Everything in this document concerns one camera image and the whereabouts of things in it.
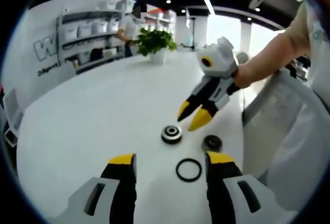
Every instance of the potted plant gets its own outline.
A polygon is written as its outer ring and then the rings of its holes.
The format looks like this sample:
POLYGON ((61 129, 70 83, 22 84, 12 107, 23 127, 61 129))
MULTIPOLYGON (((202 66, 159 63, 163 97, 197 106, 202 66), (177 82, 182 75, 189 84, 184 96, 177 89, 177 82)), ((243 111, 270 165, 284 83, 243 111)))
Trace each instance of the potted plant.
POLYGON ((163 64, 166 57, 166 50, 174 51, 177 49, 172 34, 167 31, 148 31, 142 28, 140 32, 141 34, 135 41, 139 47, 138 53, 143 56, 150 55, 152 62, 163 64))

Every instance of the table surface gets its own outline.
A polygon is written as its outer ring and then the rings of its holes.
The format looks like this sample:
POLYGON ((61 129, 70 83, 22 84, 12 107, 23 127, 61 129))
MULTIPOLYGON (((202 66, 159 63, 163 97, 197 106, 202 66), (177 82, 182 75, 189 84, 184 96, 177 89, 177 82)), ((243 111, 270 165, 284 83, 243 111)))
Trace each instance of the table surface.
MULTIPOLYGON (((211 223, 201 143, 218 135, 222 151, 242 168, 240 92, 205 127, 188 132, 195 113, 182 121, 180 144, 160 138, 164 126, 178 125, 178 110, 202 75, 193 52, 170 53, 163 66, 136 56, 83 73, 31 104, 20 127, 17 168, 32 204, 44 217, 55 217, 109 159, 136 153, 135 223, 211 223), (175 174, 186 157, 202 164, 196 182, 175 174)), ((185 165, 182 173, 194 176, 196 168, 185 165)))

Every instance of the human hand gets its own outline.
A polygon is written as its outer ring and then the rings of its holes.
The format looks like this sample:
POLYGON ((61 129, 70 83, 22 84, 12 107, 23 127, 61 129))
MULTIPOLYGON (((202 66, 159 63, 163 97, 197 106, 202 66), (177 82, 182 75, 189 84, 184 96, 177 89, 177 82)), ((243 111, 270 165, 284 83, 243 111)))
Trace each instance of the human hand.
POLYGON ((237 72, 233 75, 235 85, 244 89, 253 83, 253 71, 249 64, 238 66, 237 72))
POLYGON ((133 40, 130 40, 128 43, 128 46, 135 46, 135 45, 136 45, 136 42, 133 40))

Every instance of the human arm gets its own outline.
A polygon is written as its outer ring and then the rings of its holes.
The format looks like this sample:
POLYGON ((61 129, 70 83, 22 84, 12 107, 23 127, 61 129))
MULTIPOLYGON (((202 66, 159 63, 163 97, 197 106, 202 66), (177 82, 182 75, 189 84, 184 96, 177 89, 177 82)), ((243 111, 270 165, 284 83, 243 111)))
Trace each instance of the human arm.
POLYGON ((287 65, 293 59, 308 54, 309 38, 306 5, 303 3, 295 19, 282 34, 277 35, 259 54, 240 65, 234 76, 241 88, 260 81, 287 65))
POLYGON ((124 17, 120 22, 119 22, 119 29, 117 32, 118 38, 122 40, 123 42, 130 42, 132 43, 131 39, 128 37, 125 37, 125 30, 127 26, 127 17, 124 17))

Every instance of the green plant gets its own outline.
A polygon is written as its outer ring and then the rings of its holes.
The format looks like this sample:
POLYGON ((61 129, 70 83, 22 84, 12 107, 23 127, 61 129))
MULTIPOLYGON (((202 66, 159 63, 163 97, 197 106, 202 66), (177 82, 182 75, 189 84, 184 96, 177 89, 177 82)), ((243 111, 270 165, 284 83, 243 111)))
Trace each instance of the green plant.
POLYGON ((140 32, 141 34, 138 36, 138 39, 135 40, 135 43, 139 47, 139 54, 147 56, 148 54, 156 53, 163 48, 167 48, 170 51, 177 49, 172 34, 167 31, 148 31, 142 28, 140 32))

